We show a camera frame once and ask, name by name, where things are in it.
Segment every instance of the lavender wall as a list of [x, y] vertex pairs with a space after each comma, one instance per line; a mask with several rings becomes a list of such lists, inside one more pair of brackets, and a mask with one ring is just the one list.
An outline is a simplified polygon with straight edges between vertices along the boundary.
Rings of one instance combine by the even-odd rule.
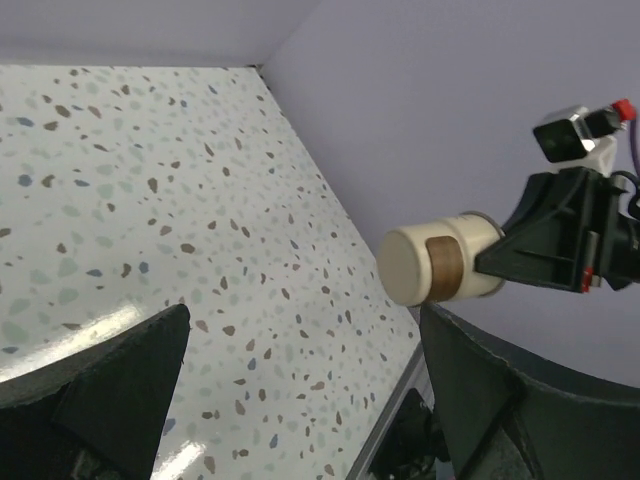
[[0, 0], [0, 61], [262, 63], [319, 0]]
[[[268, 83], [372, 248], [398, 224], [504, 221], [546, 168], [530, 133], [574, 103], [640, 102], [635, 0], [323, 0]], [[629, 168], [622, 148], [618, 167]], [[640, 386], [638, 287], [510, 285], [449, 307], [567, 366]]]

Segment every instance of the red component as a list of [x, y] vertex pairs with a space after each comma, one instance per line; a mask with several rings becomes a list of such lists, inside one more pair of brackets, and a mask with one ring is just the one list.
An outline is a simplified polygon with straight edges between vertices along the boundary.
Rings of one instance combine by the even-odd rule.
[[582, 293], [588, 293], [593, 278], [593, 267], [587, 267], [582, 274]]
[[611, 105], [613, 109], [618, 112], [620, 116], [621, 122], [627, 122], [629, 120], [635, 120], [636, 118], [636, 107], [634, 107], [629, 99], [623, 98], [622, 100], [618, 100], [617, 102]]

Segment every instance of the cream cylinder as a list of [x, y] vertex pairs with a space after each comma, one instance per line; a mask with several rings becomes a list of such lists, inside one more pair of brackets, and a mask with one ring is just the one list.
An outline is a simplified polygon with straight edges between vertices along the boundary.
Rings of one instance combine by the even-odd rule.
[[504, 280], [475, 272], [474, 259], [502, 236], [476, 212], [396, 228], [378, 250], [378, 274], [391, 300], [405, 306], [491, 295]]

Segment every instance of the speckled countertop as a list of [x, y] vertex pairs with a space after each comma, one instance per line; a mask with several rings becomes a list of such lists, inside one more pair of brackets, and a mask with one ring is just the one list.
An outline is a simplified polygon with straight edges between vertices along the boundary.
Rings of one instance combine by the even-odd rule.
[[0, 66], [0, 381], [186, 303], [156, 480], [345, 477], [418, 341], [374, 272], [254, 70]]

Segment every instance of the brown band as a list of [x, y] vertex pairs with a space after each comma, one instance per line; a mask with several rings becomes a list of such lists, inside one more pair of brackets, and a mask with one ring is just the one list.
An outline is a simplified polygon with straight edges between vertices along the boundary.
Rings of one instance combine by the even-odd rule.
[[460, 288], [464, 274], [464, 260], [458, 241], [449, 236], [433, 237], [425, 242], [433, 281], [427, 302], [443, 302], [453, 297]]

